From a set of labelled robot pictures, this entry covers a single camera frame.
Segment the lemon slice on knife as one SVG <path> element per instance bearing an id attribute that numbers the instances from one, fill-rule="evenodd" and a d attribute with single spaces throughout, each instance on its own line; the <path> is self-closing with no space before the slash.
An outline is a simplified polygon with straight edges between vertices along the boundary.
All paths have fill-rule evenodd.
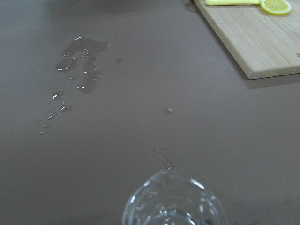
<path id="1" fill-rule="evenodd" d="M 291 4 L 286 0 L 262 0 L 259 5 L 271 15 L 287 15 L 292 10 Z"/>

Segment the bamboo cutting board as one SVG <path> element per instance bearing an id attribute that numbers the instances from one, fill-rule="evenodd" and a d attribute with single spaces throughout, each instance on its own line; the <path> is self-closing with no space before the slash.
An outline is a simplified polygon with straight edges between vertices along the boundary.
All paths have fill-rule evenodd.
<path id="1" fill-rule="evenodd" d="M 300 72 L 300 2 L 291 12 L 271 15 L 259 5 L 196 6 L 248 79 Z"/>

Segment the clear glass beaker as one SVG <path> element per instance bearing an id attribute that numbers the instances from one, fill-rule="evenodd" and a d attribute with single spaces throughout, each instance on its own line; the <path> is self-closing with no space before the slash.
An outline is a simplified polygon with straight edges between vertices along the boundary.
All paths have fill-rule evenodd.
<path id="1" fill-rule="evenodd" d="M 176 171 L 162 170 L 129 198 L 124 225 L 226 225 L 217 197 L 199 181 Z"/>

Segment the spilled liquid puddle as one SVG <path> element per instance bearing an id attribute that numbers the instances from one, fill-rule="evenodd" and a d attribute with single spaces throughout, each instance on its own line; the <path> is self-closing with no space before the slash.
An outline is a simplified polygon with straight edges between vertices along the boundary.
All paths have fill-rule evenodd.
<path id="1" fill-rule="evenodd" d="M 79 80 L 75 86 L 78 93 L 90 96 L 94 89 L 104 91 L 106 85 L 103 83 L 103 75 L 97 63 L 101 53 L 111 44 L 101 39 L 78 37 L 61 51 L 61 61 L 57 63 L 55 70 L 67 74 L 69 81 L 74 80 L 78 75 Z"/>

